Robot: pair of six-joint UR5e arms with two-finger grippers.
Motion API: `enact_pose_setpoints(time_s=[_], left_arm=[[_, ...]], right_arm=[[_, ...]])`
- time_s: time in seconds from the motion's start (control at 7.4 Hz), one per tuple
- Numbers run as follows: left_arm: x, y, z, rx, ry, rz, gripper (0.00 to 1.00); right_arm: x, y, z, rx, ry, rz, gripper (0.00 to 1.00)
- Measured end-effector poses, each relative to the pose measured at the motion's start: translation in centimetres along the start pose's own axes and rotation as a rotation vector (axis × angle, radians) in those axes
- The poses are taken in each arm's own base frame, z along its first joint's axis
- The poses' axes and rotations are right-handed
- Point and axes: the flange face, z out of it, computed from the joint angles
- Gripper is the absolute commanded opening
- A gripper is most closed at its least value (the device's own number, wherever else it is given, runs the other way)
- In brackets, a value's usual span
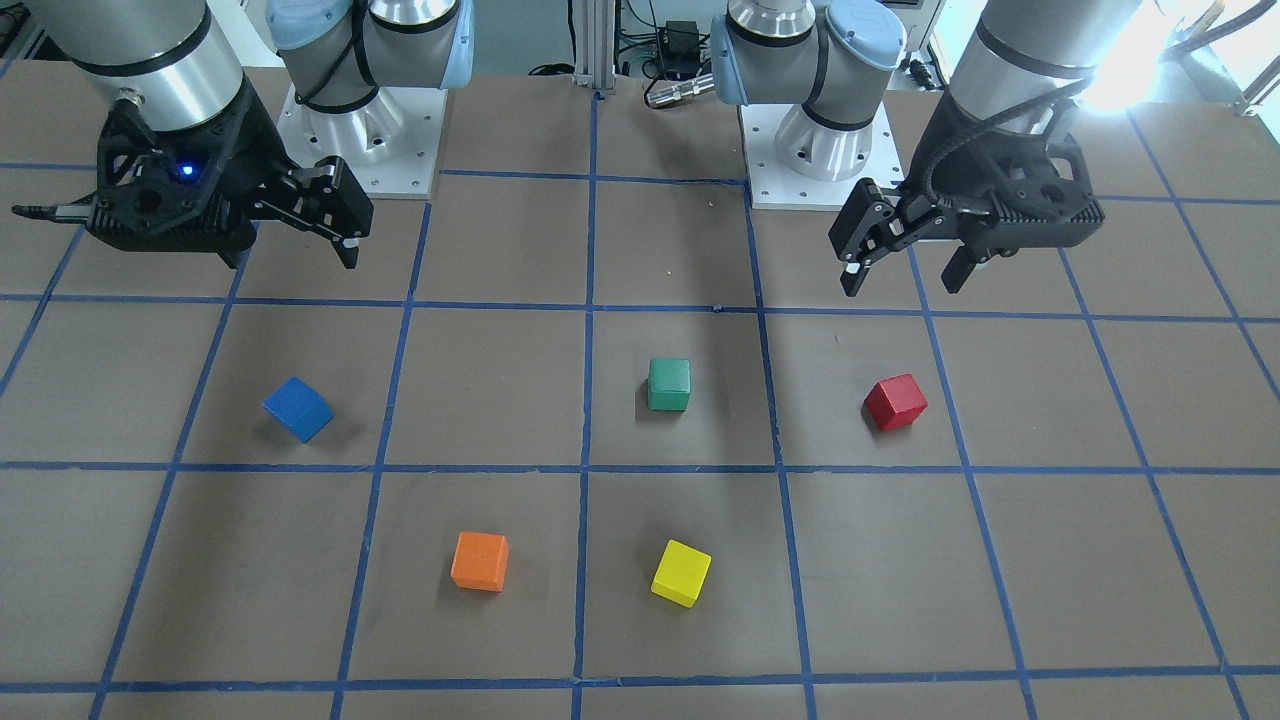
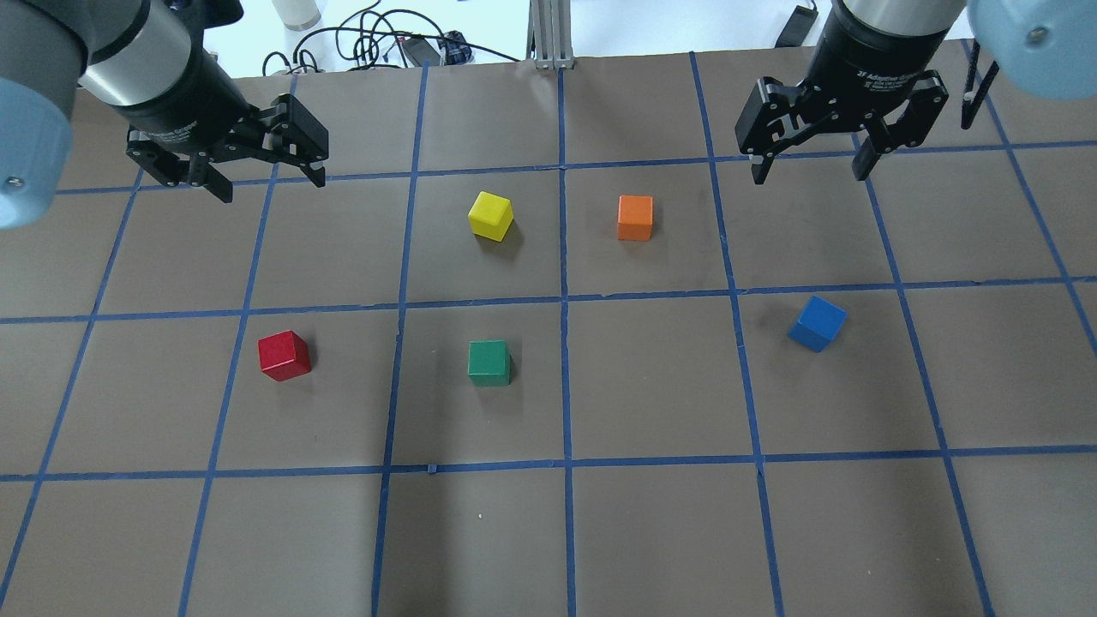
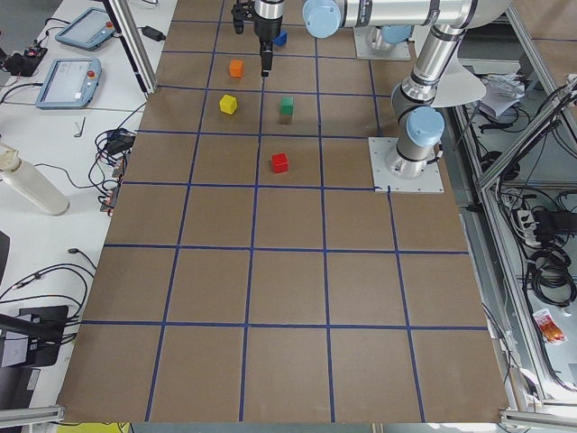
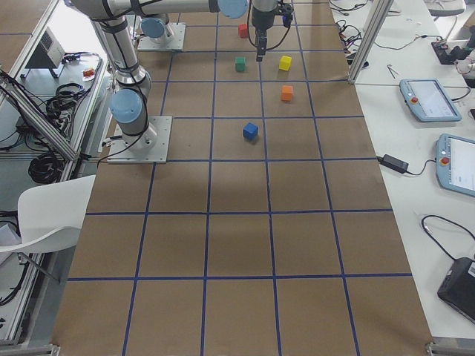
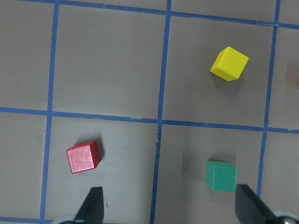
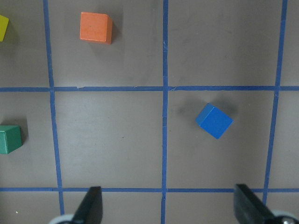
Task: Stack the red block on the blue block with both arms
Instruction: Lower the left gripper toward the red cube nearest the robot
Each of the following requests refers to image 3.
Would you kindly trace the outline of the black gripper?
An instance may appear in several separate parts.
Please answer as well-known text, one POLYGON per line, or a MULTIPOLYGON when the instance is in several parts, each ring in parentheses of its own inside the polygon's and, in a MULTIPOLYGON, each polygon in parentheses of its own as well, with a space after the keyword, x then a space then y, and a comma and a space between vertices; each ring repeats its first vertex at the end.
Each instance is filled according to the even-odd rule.
POLYGON ((254 1, 254 32, 261 41, 261 76, 268 77, 273 62, 273 40, 279 36, 284 14, 283 0, 254 1))

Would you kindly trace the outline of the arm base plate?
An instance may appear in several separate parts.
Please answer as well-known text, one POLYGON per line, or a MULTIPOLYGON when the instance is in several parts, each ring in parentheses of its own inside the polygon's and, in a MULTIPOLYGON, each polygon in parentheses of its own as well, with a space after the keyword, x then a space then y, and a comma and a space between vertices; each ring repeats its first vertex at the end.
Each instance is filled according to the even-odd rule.
POLYGON ((411 25, 383 25, 353 30, 356 57, 362 60, 409 61, 411 25))
POLYGON ((423 161, 406 161, 398 154, 397 142, 397 137, 368 139, 373 189, 383 193, 444 193, 434 150, 430 148, 423 161))

